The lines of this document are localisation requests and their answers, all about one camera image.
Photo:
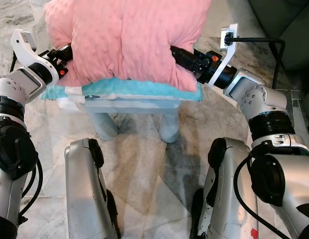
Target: stool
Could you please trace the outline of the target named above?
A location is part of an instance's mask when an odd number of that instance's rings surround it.
[[[90,114],[99,137],[111,140],[118,134],[118,126],[108,113],[162,114],[159,135],[166,143],[179,137],[179,100],[146,99],[86,99],[84,109]]]

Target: metal bracket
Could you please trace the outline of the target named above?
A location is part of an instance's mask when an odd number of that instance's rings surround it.
[[[214,75],[212,76],[211,80],[207,84],[208,88],[212,88],[212,86],[217,81],[220,74],[222,73],[222,71],[224,70],[226,65],[230,62],[232,56],[234,55],[234,53],[236,51],[236,42],[233,42],[233,44],[231,44],[229,46],[225,44],[224,40],[225,40],[226,34],[229,33],[229,32],[231,32],[233,34],[233,37],[237,37],[238,24],[237,23],[231,24],[229,27],[222,28],[220,50],[226,51],[227,53],[226,53],[226,56],[223,59],[222,63],[220,64],[220,66],[215,71]]]
[[[34,52],[36,43],[30,32],[23,31],[21,29],[15,29],[10,38],[10,43],[18,61],[22,65],[28,67],[33,63],[39,63],[46,67],[52,76],[52,82],[49,85],[56,85],[58,83],[59,75],[55,67],[49,61],[38,56]]]

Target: pink pillow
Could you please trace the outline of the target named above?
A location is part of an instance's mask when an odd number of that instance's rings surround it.
[[[45,6],[55,48],[71,42],[63,86],[113,76],[196,91],[193,74],[176,65],[170,46],[193,52],[211,0],[52,0]]]

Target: black wire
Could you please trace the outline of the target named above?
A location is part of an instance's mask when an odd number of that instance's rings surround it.
[[[270,229],[271,231],[273,231],[276,235],[278,235],[280,238],[283,239],[290,239],[288,238],[285,234],[283,234],[280,230],[278,230],[277,228],[275,228],[274,226],[272,226],[271,224],[269,224],[267,221],[265,221],[263,218],[261,218],[259,215],[257,215],[255,212],[253,212],[242,200],[240,193],[239,193],[239,188],[238,188],[238,178],[239,178],[239,173],[241,171],[241,169],[243,168],[243,166],[248,163],[251,160],[252,156],[251,154],[249,154],[237,167],[237,169],[235,170],[234,173],[234,177],[233,177],[233,187],[234,187],[234,193],[235,196],[237,197],[239,203],[243,206],[243,208],[252,216],[254,217],[256,220],[258,220],[260,223],[262,223],[264,226],[266,226],[268,229]]]
[[[25,197],[26,193],[28,193],[28,191],[30,190],[30,188],[32,187],[34,181],[35,181],[35,176],[36,176],[36,167],[33,169],[33,171],[31,172],[31,178],[30,181],[27,185],[27,187],[25,188],[25,190],[23,191],[23,194],[21,195],[21,198]]]
[[[278,43],[281,45],[279,50],[279,55],[276,59],[276,65],[274,70],[274,76],[273,76],[273,83],[272,88],[276,89],[277,81],[278,81],[278,75],[279,75],[279,69],[281,60],[283,57],[284,49],[285,49],[285,41],[277,38],[266,38],[266,37],[247,37],[247,38],[232,38],[232,37],[226,37],[224,39],[225,43],[229,42],[269,42],[269,43]]]
[[[15,52],[14,52],[13,53],[13,61],[11,62],[11,66],[10,66],[9,72],[12,72],[14,70],[16,60],[17,60],[17,57],[16,57]]]
[[[43,169],[41,167],[40,161],[37,160],[37,168],[38,168],[38,186],[36,189],[36,192],[34,193],[34,196],[31,198],[31,200],[28,202],[28,204],[20,211],[20,215],[22,216],[27,210],[31,207],[31,205],[35,202],[37,199],[39,192],[41,190],[41,186],[43,184]]]

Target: cushion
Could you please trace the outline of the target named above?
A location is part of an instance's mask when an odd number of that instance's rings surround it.
[[[196,92],[194,75],[176,65],[170,46],[193,52],[211,0],[52,0],[44,12],[55,48],[71,43],[62,86],[118,77]]]
[[[87,98],[105,100],[121,99],[158,99],[201,101],[203,98],[201,84],[196,84],[196,92],[184,92],[168,84],[150,81],[119,80],[118,78],[103,79],[82,87],[82,94]],[[47,87],[40,96],[42,100],[66,98],[63,86]]]

